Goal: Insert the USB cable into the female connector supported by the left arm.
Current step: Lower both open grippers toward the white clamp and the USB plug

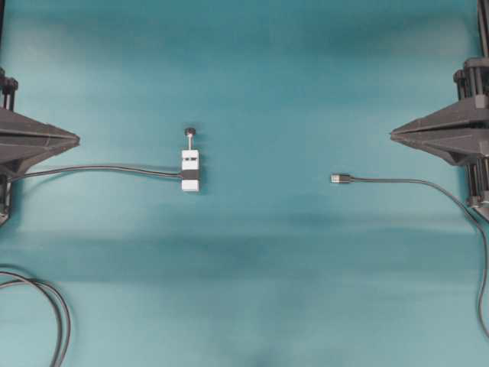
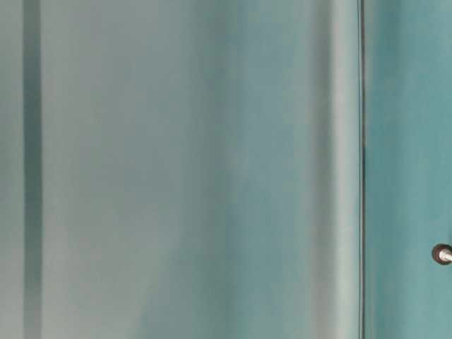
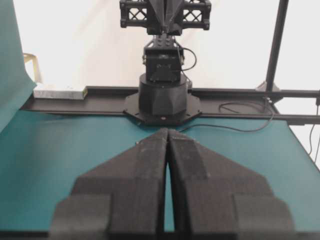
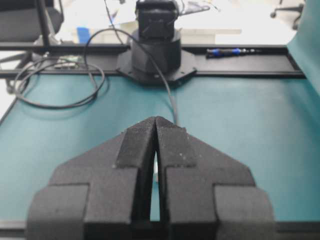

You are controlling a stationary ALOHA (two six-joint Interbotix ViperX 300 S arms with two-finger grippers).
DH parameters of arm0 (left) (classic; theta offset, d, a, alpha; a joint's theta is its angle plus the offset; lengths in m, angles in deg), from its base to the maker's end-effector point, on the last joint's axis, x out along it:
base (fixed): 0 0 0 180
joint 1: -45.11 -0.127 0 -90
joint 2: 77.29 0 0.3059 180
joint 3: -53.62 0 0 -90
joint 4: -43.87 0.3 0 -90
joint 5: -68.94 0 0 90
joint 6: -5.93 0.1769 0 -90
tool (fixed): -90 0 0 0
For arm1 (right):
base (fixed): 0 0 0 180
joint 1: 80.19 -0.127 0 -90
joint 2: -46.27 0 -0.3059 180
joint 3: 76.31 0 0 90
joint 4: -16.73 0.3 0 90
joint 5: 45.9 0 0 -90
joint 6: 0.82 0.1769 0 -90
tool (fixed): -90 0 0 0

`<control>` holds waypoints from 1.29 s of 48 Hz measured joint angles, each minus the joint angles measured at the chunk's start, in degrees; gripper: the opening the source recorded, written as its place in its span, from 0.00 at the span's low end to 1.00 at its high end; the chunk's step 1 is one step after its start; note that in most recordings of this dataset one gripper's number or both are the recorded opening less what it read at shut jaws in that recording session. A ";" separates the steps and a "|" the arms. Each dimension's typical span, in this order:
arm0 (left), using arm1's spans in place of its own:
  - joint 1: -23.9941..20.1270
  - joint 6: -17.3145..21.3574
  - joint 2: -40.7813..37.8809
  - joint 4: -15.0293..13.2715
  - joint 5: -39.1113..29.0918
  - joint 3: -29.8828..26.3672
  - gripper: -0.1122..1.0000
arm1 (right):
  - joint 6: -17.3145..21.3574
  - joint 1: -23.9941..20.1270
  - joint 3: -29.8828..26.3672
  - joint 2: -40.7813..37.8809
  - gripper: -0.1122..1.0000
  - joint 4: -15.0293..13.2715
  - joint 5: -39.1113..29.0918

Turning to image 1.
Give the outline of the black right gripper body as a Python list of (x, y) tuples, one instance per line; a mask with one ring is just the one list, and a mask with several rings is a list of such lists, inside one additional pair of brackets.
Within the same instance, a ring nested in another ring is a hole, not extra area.
[[(454, 73), (458, 99), (475, 97), (488, 109), (488, 57), (472, 57), (464, 67)], [(488, 152), (465, 165), (468, 198), (467, 205), (482, 219), (488, 221)]]

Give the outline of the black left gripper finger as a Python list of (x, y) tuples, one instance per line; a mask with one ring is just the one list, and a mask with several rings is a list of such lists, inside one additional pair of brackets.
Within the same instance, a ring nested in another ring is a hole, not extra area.
[(1, 169), (7, 171), (27, 171), (39, 162), (64, 153), (79, 145), (78, 138), (49, 138), (36, 145), (7, 145), (1, 143)]
[(1, 134), (17, 137), (62, 138), (79, 142), (79, 136), (72, 132), (4, 108), (1, 108)]

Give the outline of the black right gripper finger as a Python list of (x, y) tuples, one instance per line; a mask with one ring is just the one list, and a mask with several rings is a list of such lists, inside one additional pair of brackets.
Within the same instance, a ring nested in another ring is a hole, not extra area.
[(461, 99), (439, 111), (395, 128), (392, 137), (417, 132), (467, 128), (488, 121), (487, 99)]
[(435, 155), (453, 166), (488, 157), (488, 133), (408, 133), (392, 134), (390, 139)]

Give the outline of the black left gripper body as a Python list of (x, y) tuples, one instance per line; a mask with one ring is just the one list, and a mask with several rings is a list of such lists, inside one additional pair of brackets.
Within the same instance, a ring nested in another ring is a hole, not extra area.
[[(18, 91), (18, 81), (13, 77), (8, 77), (5, 70), (1, 68), (1, 136), (12, 135), (9, 131), (7, 117), (10, 117), (15, 107), (15, 95)], [(11, 168), (5, 168), (4, 161), (1, 161), (1, 225), (3, 226), (10, 218), (11, 212)]]

